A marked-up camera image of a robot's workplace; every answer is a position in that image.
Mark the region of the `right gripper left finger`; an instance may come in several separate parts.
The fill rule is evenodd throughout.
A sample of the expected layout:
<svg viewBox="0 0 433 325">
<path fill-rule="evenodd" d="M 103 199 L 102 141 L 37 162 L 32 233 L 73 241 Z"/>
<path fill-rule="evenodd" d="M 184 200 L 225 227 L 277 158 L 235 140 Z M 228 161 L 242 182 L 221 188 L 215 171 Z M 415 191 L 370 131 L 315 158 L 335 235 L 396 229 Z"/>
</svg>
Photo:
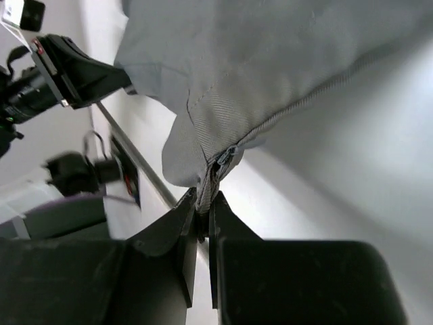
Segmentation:
<svg viewBox="0 0 433 325">
<path fill-rule="evenodd" d="M 184 324 L 196 191 L 127 240 L 3 239 L 2 324 Z"/>
</svg>

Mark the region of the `grey pleated skirt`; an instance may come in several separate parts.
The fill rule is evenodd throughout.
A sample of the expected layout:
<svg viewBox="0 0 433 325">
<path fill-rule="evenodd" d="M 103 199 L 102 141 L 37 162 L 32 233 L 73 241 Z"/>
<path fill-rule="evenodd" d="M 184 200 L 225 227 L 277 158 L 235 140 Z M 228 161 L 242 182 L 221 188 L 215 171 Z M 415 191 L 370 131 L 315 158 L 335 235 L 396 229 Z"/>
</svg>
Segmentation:
<svg viewBox="0 0 433 325">
<path fill-rule="evenodd" d="M 206 213 L 246 144 L 394 53 L 431 1 L 123 1 L 115 63 L 175 113 L 164 177 Z"/>
</svg>

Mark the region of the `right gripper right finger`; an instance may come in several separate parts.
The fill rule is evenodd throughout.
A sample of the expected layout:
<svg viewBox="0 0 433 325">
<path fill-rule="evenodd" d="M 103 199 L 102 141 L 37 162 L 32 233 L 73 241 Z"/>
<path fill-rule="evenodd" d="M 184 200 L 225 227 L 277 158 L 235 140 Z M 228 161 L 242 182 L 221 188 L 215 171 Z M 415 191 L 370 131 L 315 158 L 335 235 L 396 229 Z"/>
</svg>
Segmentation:
<svg viewBox="0 0 433 325">
<path fill-rule="evenodd" d="M 265 240 L 218 193 L 209 212 L 221 324 L 406 324 L 384 258 L 353 240 Z"/>
</svg>

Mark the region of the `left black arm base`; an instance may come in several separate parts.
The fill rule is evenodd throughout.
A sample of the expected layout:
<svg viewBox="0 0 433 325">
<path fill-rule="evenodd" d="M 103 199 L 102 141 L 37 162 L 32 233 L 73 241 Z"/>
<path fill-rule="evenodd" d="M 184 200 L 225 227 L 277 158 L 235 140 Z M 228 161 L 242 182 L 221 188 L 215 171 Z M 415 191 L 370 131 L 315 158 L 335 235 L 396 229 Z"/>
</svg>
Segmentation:
<svg viewBox="0 0 433 325">
<path fill-rule="evenodd" d="M 91 161 L 89 143 L 92 137 L 100 142 L 102 157 Z M 133 203 L 140 205 L 139 173 L 136 165 L 114 136 L 110 137 L 111 153 L 106 153 L 103 137 L 96 131 L 88 131 L 83 137 L 81 152 L 63 152 L 45 162 L 43 168 L 49 173 L 47 183 L 65 196 L 80 193 L 100 193 L 110 183 L 120 182 L 126 187 Z"/>
</svg>

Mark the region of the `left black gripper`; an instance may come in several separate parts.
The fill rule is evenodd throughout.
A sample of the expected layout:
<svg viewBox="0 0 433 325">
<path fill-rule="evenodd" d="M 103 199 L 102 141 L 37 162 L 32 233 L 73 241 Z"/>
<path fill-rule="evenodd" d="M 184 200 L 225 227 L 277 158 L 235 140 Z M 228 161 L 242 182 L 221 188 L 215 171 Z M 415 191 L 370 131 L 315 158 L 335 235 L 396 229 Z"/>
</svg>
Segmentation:
<svg viewBox="0 0 433 325">
<path fill-rule="evenodd" d="M 126 72 L 85 54 L 69 37 L 46 35 L 32 40 L 36 67 L 24 69 L 14 78 L 12 62 L 28 53 L 24 45 L 12 49 L 7 69 L 1 68 L 1 155 L 15 139 L 24 135 L 16 125 L 61 104 L 73 109 L 102 101 L 132 87 Z"/>
</svg>

